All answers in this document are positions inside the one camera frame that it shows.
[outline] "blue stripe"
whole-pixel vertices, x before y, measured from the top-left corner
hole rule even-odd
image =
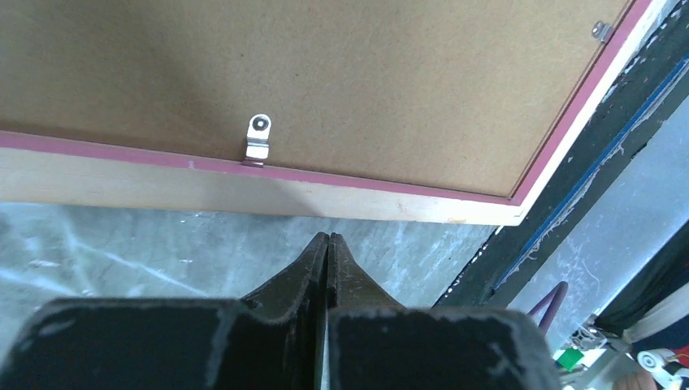
[[[559,205],[555,208],[555,210],[548,216],[548,218],[545,220],[545,222],[538,228],[534,236],[531,237],[531,239],[524,245],[522,250],[519,253],[519,257],[517,261],[515,261],[512,266],[502,275],[500,280],[498,280],[497,283],[493,285],[493,290],[496,290],[498,287],[500,287],[501,284],[503,284],[506,280],[507,277],[512,273],[512,271],[519,267],[520,264],[523,262],[523,258],[526,256],[527,251],[534,245],[534,243],[544,234],[544,232],[548,229],[550,224],[555,220],[555,218],[560,215],[560,213],[565,209],[565,206],[567,206],[567,203],[576,195],[576,193],[583,187],[583,185],[587,182],[587,180],[593,175],[593,173],[596,171],[596,168],[598,168],[603,160],[605,160],[610,153],[613,152],[615,148],[618,147],[624,136],[631,131],[632,128],[636,125],[636,123],[641,119],[642,116],[646,113],[648,108],[650,108],[656,100],[660,97],[663,92],[665,92],[665,89],[672,83],[672,81],[677,77],[677,75],[682,71],[682,69],[687,65],[687,62],[689,62],[689,53],[684,55],[684,58],[677,64],[677,66],[674,67],[674,69],[669,73],[669,75],[661,82],[661,84],[656,88],[651,96],[648,97],[646,102],[643,103],[643,105],[636,111],[636,114],[631,118],[629,123],[615,136],[615,138],[610,142],[607,148],[605,148],[604,152],[600,155],[600,157],[596,160],[596,162],[593,163],[593,165],[588,168],[588,170],[583,174],[582,178],[577,182],[577,184],[572,188],[572,190],[567,194],[565,199],[560,202]]]

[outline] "metal bracket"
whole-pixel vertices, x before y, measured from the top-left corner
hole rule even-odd
[[[603,43],[608,43],[610,37],[613,35],[614,30],[611,24],[607,24],[601,20],[597,21],[591,29],[591,35]]]
[[[249,121],[246,130],[246,155],[244,165],[263,167],[268,158],[268,136],[271,134],[271,119],[265,114],[256,114]]]

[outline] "pink frame edge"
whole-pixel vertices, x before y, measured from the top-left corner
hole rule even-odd
[[[560,144],[565,134],[570,130],[577,114],[582,110],[594,88],[600,82],[605,71],[617,56],[619,50],[622,48],[622,44],[626,41],[631,30],[644,14],[651,1],[652,0],[636,0],[630,6],[621,23],[617,26],[610,41],[600,53],[600,56],[591,67],[586,79],[580,85],[577,93],[562,114],[556,127],[550,134],[550,137],[531,164],[531,168],[522,179],[514,196],[511,198],[480,193],[467,193],[442,188],[429,188],[413,184],[393,183],[383,180],[364,179],[345,175],[333,175],[322,172],[300,171],[281,167],[246,167],[241,165],[240,162],[231,160],[203,158],[185,154],[134,149],[124,146],[104,145],[84,141],[71,141],[47,136],[32,136],[17,132],[0,131],[0,147],[87,158],[101,158],[160,167],[212,171],[231,175],[260,176],[279,180],[353,187],[357,189],[408,193],[425,197],[444,197],[465,201],[520,206],[543,172],[546,164],[552,158],[557,146]]]

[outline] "brown cardboard backing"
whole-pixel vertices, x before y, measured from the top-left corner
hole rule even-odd
[[[626,0],[6,0],[0,125],[508,196]]]

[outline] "concrete floor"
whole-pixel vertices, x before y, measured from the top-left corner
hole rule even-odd
[[[319,231],[407,306],[430,306],[494,227],[0,204],[0,358],[57,296],[240,297]]]

